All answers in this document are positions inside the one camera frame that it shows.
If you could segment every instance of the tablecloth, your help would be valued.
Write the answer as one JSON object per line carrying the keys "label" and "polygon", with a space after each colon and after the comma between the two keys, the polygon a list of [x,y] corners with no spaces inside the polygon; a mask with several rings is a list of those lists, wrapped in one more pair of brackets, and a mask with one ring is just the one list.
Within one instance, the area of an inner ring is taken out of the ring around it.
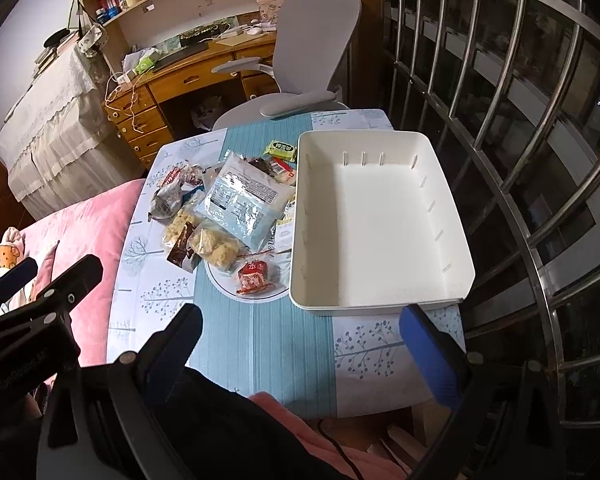
{"label": "tablecloth", "polygon": [[[398,315],[317,317],[291,303],[286,290],[241,302],[204,263],[188,273],[166,261],[164,225],[147,219],[152,192],[188,160],[215,163],[226,150],[262,153],[273,140],[298,143],[326,129],[391,129],[382,110],[313,112],[232,126],[163,146],[140,194],[126,236],[109,321],[107,361],[138,350],[187,302],[203,312],[203,335],[188,365],[245,396],[266,391],[303,418],[384,412],[431,393],[398,331]],[[427,312],[464,349],[457,305]]]}

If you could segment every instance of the pink blanket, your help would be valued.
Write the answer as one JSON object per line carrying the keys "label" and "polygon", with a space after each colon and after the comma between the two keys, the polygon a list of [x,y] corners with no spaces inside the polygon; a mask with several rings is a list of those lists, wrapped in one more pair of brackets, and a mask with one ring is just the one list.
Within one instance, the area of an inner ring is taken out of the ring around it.
{"label": "pink blanket", "polygon": [[60,240],[52,278],[56,279],[85,254],[95,254],[102,281],[71,312],[72,330],[80,345],[82,366],[106,360],[107,329],[122,245],[144,180],[133,180],[94,198],[53,213],[24,229],[25,254],[36,254]]}
{"label": "pink blanket", "polygon": [[[315,433],[304,420],[295,416],[268,393],[260,392],[249,398],[291,431],[313,456],[331,464],[342,474],[356,478],[351,467],[331,442]],[[404,480],[406,478],[404,471],[399,466],[385,458],[346,446],[343,446],[342,450],[360,470],[365,480]]]}

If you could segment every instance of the storage box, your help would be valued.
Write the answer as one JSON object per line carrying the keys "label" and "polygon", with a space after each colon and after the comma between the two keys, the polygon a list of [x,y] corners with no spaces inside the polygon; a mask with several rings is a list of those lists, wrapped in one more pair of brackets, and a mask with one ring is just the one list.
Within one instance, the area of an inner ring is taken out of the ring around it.
{"label": "storage box", "polygon": [[463,300],[475,278],[456,204],[423,134],[305,132],[290,297],[319,316],[425,310]]}

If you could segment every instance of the orange plush face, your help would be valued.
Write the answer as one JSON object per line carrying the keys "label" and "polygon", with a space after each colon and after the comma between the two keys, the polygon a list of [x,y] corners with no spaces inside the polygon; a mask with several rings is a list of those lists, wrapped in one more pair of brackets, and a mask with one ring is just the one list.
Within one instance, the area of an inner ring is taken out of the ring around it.
{"label": "orange plush face", "polygon": [[20,257],[20,250],[10,245],[0,245],[0,267],[13,269]]}

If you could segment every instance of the red snack package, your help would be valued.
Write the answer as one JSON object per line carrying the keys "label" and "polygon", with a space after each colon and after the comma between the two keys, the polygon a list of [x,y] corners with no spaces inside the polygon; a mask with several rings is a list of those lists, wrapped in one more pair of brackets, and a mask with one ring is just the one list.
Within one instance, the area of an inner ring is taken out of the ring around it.
{"label": "red snack package", "polygon": [[238,280],[240,280],[240,289],[236,294],[256,294],[261,292],[273,283],[268,281],[269,266],[263,260],[251,260],[238,271]]}

